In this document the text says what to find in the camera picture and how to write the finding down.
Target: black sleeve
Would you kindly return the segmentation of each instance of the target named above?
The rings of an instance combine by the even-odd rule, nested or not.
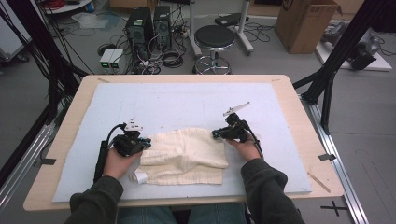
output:
[[[288,177],[261,159],[246,163],[241,170],[247,206],[256,224],[304,223],[293,201],[283,189]]]
[[[66,224],[114,224],[117,216],[117,203],[123,193],[120,182],[110,176],[103,176],[84,193],[70,198],[72,214]]]

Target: black stool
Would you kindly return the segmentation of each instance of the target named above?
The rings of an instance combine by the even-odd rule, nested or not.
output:
[[[219,57],[217,51],[226,50],[233,45],[235,35],[230,29],[219,25],[208,25],[199,28],[194,40],[200,49],[210,50],[210,56],[203,56],[195,62],[193,73],[231,74],[230,64]]]

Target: floor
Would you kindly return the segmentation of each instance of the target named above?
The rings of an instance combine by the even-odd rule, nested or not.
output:
[[[68,31],[67,40],[95,74],[101,74],[97,49],[120,34],[124,21],[110,16],[106,29],[82,30],[71,23],[67,15],[60,18],[61,26]],[[213,16],[197,19],[197,27],[214,23]],[[251,17],[249,22],[272,26],[274,18]],[[263,31],[260,40],[251,42],[255,51],[247,56],[237,41],[228,51],[221,53],[233,67],[233,74],[284,74],[292,82],[316,72],[321,63],[315,53],[288,54],[276,37],[274,30]],[[385,40],[383,49],[396,51],[396,36],[376,34]],[[249,40],[255,37],[247,34]],[[193,51],[185,41],[187,51],[179,68],[163,68],[161,74],[191,74]],[[395,56],[381,55],[396,67]],[[74,53],[74,63],[88,69]],[[375,224],[396,223],[396,76],[390,72],[353,71],[340,69],[334,81],[330,132],[340,153],[349,178],[357,192],[367,219]],[[307,87],[297,90],[306,91]],[[35,63],[13,62],[0,67],[0,166],[3,166],[33,122],[48,102],[48,82],[39,73]],[[38,168],[32,167],[16,193],[0,214],[0,223],[59,223],[68,211],[26,212],[22,204],[35,178]],[[346,207],[343,198],[331,199],[339,207]],[[306,223],[351,223],[348,211],[318,209],[319,205],[331,206],[329,199],[295,201]]]

